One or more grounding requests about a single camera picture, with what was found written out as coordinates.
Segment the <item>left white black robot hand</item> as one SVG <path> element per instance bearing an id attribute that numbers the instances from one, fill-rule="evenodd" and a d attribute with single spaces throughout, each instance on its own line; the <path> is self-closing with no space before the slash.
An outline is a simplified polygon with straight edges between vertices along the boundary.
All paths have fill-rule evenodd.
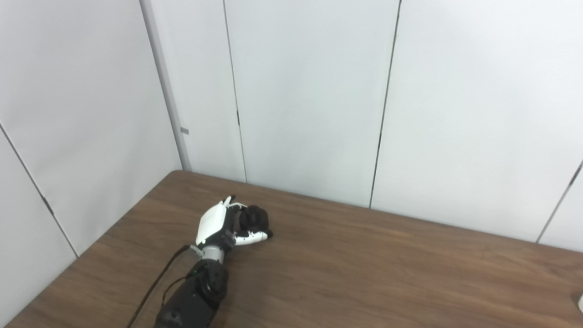
<path id="1" fill-rule="evenodd" d="M 268 212 L 257 205 L 235 202 L 229 196 L 202 216 L 192 250 L 203 260 L 224 263 L 236 246 L 250 245 L 273 237 Z"/>

